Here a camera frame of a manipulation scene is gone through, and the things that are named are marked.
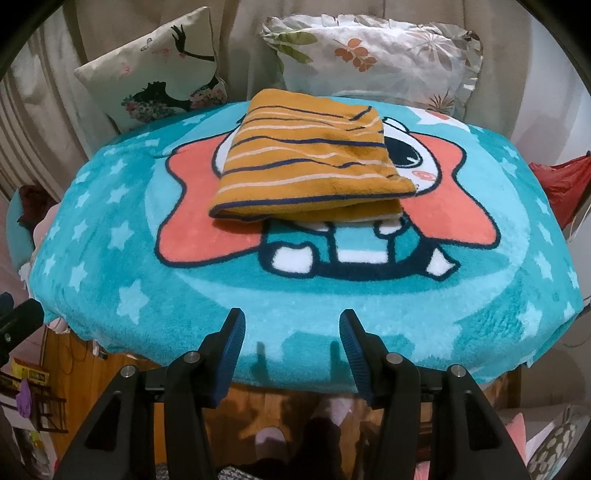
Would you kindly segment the dark wooden shelf rack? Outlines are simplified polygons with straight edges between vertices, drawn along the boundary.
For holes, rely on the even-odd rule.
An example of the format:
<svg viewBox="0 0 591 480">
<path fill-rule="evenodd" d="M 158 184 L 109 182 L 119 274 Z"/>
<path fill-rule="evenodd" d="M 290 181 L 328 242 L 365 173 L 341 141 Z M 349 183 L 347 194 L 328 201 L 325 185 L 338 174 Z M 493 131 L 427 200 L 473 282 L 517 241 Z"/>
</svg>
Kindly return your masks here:
<svg viewBox="0 0 591 480">
<path fill-rule="evenodd" d="M 16 405 L 20 382 L 21 380 L 7 373 L 1 373 L 1 407 L 9 414 L 9 418 L 17 423 L 31 425 L 37 432 L 66 434 L 66 399 L 54 394 L 50 386 L 28 382 L 32 395 L 32 411 L 30 418 L 23 418 Z"/>
</svg>

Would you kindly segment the red plastic bag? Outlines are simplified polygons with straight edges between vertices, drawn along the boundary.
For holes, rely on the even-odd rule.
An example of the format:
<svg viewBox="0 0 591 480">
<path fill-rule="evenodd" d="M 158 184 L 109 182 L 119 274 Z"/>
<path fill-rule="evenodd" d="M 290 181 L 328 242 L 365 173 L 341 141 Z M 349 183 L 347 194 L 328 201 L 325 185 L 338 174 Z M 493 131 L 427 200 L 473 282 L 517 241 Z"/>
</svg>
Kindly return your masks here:
<svg viewBox="0 0 591 480">
<path fill-rule="evenodd" d="M 532 162 L 529 167 L 542 186 L 559 226 L 564 229 L 590 197 L 590 152 L 558 165 Z"/>
</svg>

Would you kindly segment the yellow box on shelf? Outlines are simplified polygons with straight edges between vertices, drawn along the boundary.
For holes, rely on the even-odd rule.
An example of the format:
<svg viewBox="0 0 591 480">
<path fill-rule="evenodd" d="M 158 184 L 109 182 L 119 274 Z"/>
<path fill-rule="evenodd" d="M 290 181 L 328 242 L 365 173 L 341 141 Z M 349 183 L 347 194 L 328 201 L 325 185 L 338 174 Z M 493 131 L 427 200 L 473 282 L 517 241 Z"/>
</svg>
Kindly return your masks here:
<svg viewBox="0 0 591 480">
<path fill-rule="evenodd" d="M 11 360 L 11 375 L 19 380 L 41 386 L 47 386 L 50 379 L 50 373 L 42 366 L 18 358 Z"/>
</svg>

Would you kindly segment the teal cartoon fleece blanket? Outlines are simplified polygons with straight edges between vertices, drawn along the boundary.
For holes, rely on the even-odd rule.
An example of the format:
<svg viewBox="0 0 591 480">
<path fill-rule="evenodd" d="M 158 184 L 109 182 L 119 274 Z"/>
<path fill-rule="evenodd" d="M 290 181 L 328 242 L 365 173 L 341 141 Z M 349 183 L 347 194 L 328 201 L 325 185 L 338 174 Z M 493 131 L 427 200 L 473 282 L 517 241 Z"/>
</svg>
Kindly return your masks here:
<svg viewBox="0 0 591 480">
<path fill-rule="evenodd" d="M 166 365 L 246 318 L 239 382 L 353 388 L 339 315 L 415 364 L 464 365 L 487 383 L 531 365 L 584 306 L 566 240 L 538 180 L 502 135 L 377 103 L 401 217 L 242 223 L 209 214 L 247 104 L 159 120 L 101 148 L 66 191 L 29 289 L 111 352 Z"/>
</svg>

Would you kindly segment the mustard striped knit sweater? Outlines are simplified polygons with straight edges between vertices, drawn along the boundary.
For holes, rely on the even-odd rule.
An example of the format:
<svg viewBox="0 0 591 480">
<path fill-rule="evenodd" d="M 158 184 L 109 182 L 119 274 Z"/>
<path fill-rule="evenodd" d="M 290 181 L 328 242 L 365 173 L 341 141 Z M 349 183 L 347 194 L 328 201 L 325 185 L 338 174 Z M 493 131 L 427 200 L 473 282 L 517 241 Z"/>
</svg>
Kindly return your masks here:
<svg viewBox="0 0 591 480">
<path fill-rule="evenodd" d="M 401 212 L 415 184 L 390 159 L 369 105 L 266 89 L 216 151 L 209 214 L 253 221 L 358 221 Z"/>
</svg>

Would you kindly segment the cream pillow black silhouette print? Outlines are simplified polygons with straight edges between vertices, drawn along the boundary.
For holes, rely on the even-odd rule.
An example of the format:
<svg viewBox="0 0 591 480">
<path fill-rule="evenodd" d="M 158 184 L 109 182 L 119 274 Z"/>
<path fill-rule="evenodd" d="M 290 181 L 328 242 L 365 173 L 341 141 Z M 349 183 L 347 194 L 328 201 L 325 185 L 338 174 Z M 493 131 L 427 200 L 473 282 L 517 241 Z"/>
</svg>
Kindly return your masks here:
<svg viewBox="0 0 591 480">
<path fill-rule="evenodd" d="M 205 6 L 78 67 L 74 76 L 120 132 L 228 101 Z"/>
</svg>

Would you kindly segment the purple cloth item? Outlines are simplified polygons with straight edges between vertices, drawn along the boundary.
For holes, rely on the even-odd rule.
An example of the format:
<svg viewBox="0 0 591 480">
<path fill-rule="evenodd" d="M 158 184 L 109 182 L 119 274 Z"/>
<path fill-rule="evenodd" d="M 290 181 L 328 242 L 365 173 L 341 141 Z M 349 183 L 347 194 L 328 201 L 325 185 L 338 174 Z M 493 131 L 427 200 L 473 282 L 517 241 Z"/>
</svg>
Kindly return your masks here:
<svg viewBox="0 0 591 480">
<path fill-rule="evenodd" d="M 18 413 L 23 418 L 30 418 L 32 411 L 32 395 L 29 384 L 26 379 L 20 382 L 20 390 L 16 395 L 16 405 Z"/>
</svg>

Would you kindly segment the white leaf-print ruffled pillow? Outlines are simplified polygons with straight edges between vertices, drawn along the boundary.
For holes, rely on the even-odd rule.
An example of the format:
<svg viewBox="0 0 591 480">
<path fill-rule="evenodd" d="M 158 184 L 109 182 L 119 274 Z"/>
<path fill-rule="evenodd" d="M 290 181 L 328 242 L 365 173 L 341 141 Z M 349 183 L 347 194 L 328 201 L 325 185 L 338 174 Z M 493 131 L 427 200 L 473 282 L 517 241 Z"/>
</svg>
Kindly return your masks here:
<svg viewBox="0 0 591 480">
<path fill-rule="evenodd" d="M 457 25 L 369 15 L 270 17 L 260 30 L 287 90 L 465 115 L 484 56 Z"/>
</svg>

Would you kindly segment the spotted cushion on floor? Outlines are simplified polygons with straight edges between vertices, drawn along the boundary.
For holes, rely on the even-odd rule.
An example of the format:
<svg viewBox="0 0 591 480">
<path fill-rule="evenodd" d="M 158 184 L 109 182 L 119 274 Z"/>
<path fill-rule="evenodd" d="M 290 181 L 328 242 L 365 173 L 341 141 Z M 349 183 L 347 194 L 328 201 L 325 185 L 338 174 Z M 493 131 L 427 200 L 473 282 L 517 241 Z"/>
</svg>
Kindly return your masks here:
<svg viewBox="0 0 591 480">
<path fill-rule="evenodd" d="M 570 404 L 540 432 L 541 441 L 527 462 L 531 479 L 556 479 L 575 451 L 590 421 L 589 409 Z"/>
</svg>

